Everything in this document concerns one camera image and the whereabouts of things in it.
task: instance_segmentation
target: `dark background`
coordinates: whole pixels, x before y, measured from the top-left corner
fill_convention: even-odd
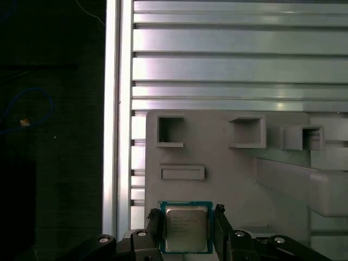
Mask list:
[[[101,232],[105,27],[74,0],[18,0],[2,20],[12,1],[0,1],[0,111],[26,88],[47,91],[55,108],[40,126],[0,135],[3,237],[16,235],[2,247],[53,260]],[[105,21],[105,0],[79,2]],[[8,66],[36,64],[47,68],[3,81],[23,72]],[[49,108],[43,94],[27,93],[0,130],[40,120]]]

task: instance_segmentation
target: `blue cable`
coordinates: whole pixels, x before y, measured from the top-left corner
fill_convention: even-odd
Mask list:
[[[40,89],[40,88],[29,88],[29,89],[25,89],[24,91],[22,91],[20,94],[18,94],[11,102],[10,104],[7,106],[4,114],[2,115],[2,118],[5,118],[9,112],[10,112],[10,109],[12,108],[13,104],[23,95],[25,94],[26,92],[30,92],[30,91],[39,91],[41,93],[43,93],[49,100],[49,103],[51,104],[51,109],[49,111],[49,113],[41,120],[41,121],[37,121],[37,122],[33,122],[33,123],[30,123],[29,126],[23,126],[23,127],[14,127],[14,128],[9,128],[9,129],[5,129],[3,131],[0,132],[0,135],[1,134],[4,134],[4,133],[8,133],[8,132],[14,132],[14,131],[17,131],[17,130],[20,130],[20,129],[24,129],[24,128],[29,128],[29,127],[32,127],[32,126],[37,126],[37,125],[40,125],[42,123],[44,123],[45,121],[48,120],[49,117],[51,117],[52,113],[53,113],[53,108],[54,108],[54,104],[53,104],[53,100],[52,98],[50,97],[50,95],[45,92],[43,89]]]
[[[7,14],[5,14],[3,17],[0,17],[0,22],[9,18],[14,13],[16,6],[17,6],[17,0],[13,0],[10,11]]]

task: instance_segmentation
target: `screw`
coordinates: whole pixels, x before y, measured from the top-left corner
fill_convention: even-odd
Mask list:
[[[245,234],[244,234],[242,231],[237,231],[235,234],[236,234],[238,237],[244,237],[244,236],[245,236]]]
[[[109,241],[108,238],[101,238],[101,239],[99,240],[100,243],[106,243],[107,241]]]
[[[283,238],[275,238],[274,240],[275,240],[275,242],[277,242],[278,244],[284,244],[284,243],[285,243],[285,239],[283,239]]]
[[[140,236],[140,237],[144,237],[144,236],[146,236],[146,234],[147,234],[146,231],[137,232],[137,235]]]

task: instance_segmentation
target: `rectangular slot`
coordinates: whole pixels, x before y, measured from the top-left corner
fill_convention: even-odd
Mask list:
[[[158,116],[157,147],[184,147],[184,117]]]
[[[266,148],[265,118],[262,116],[238,116],[230,123],[233,136],[230,147]]]
[[[160,166],[160,178],[203,181],[204,166],[162,165]]]
[[[321,128],[303,128],[302,130],[302,149],[320,151],[321,148]]]

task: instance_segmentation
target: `wire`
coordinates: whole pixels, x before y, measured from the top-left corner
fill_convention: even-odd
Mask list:
[[[94,14],[91,14],[90,12],[86,11],[86,9],[84,9],[84,8],[82,7],[82,5],[80,5],[80,3],[79,3],[78,0],[75,0],[75,2],[78,4],[78,6],[79,6],[86,14],[88,14],[88,15],[94,17],[94,18],[97,18],[97,19],[101,22],[101,24],[105,26],[105,23],[104,23],[98,16],[96,16],[96,15],[94,15]]]
[[[0,22],[9,18],[14,13],[16,6],[17,6],[17,0],[13,0],[10,11],[7,14],[5,14],[3,17],[0,17]]]
[[[32,247],[32,250],[33,250],[33,252],[34,252],[34,254],[35,254],[36,261],[39,261],[38,254],[37,254],[37,252],[35,251],[34,247]]]
[[[6,118],[7,115],[9,114],[13,104],[25,93],[27,92],[30,92],[30,91],[39,91],[41,93],[43,93],[49,100],[49,103],[51,104],[51,109],[49,111],[48,114],[46,114],[46,116],[41,120],[41,121],[37,121],[37,122],[33,122],[33,123],[30,123],[29,126],[21,126],[21,127],[14,127],[14,128],[9,128],[9,129],[5,129],[3,131],[0,132],[0,135],[1,134],[4,134],[4,133],[8,133],[8,132],[14,132],[14,131],[17,131],[17,130],[20,130],[20,129],[24,129],[24,128],[29,128],[29,127],[33,127],[33,126],[37,126],[37,125],[40,125],[42,123],[44,123],[45,121],[48,120],[49,117],[51,117],[52,113],[53,113],[53,108],[54,108],[54,104],[53,104],[53,100],[52,98],[50,97],[50,95],[45,92],[43,89],[40,89],[40,88],[29,88],[29,89],[25,89],[24,91],[22,91],[21,93],[19,93],[11,102],[10,104],[7,106],[5,112],[3,113],[2,115],[2,118]]]

